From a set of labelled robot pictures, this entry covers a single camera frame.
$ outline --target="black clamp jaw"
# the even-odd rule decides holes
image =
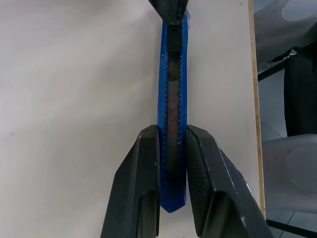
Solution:
[[[188,0],[149,0],[167,25],[182,21]]]
[[[188,126],[186,162],[196,234],[272,238],[243,176],[205,130]],[[101,238],[159,235],[159,133],[142,130],[117,170]]]

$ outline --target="wooden edge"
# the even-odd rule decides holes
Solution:
[[[249,25],[250,25],[250,41],[251,41],[251,58],[252,58],[252,76],[253,76],[253,90],[254,103],[256,113],[257,126],[257,143],[258,143],[258,164],[259,164],[259,185],[260,185],[260,209],[265,218],[265,199],[264,199],[264,179],[263,179],[263,160],[262,160],[262,142],[261,142],[261,123],[260,123],[260,107],[259,107],[259,90],[258,90],[258,71],[256,58],[256,43],[254,33],[254,19],[253,19],[253,0],[249,1]]]

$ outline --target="carbon fiber texture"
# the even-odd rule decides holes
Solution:
[[[181,53],[183,49],[183,24],[167,27],[167,51]]]
[[[186,131],[186,161],[195,229],[201,237],[211,200],[211,185],[198,141],[191,131]]]

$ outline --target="white table surface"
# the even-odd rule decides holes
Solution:
[[[248,0],[192,0],[188,123],[259,203]],[[114,173],[157,122],[161,19],[147,0],[0,0],[0,237],[98,238]],[[160,237],[196,237],[191,206]]]

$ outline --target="black clamp top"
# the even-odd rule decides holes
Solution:
[[[149,0],[167,25],[183,20],[188,0]]]

